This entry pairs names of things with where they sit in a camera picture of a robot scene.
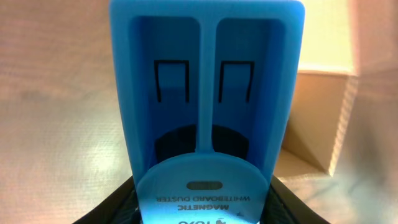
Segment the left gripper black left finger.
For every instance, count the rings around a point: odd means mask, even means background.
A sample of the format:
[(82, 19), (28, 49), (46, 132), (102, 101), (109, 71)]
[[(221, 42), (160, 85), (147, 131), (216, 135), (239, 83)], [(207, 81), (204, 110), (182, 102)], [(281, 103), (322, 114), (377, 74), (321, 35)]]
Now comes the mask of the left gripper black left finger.
[(128, 178), (97, 207), (73, 224), (140, 224), (140, 210), (133, 176)]

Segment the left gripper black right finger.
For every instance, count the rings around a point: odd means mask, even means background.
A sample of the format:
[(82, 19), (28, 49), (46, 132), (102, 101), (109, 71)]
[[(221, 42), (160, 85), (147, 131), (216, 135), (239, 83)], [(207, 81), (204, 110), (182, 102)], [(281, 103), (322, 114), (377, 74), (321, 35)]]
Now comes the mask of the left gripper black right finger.
[(261, 224), (329, 224), (273, 176)]

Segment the blue magnetic whiteboard duster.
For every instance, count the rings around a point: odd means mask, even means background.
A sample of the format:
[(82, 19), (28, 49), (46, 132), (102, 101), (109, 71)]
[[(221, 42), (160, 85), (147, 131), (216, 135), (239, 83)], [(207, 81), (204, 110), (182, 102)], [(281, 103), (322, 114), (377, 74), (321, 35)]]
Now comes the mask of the blue magnetic whiteboard duster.
[(260, 223), (289, 120), (300, 1), (111, 1), (143, 223)]

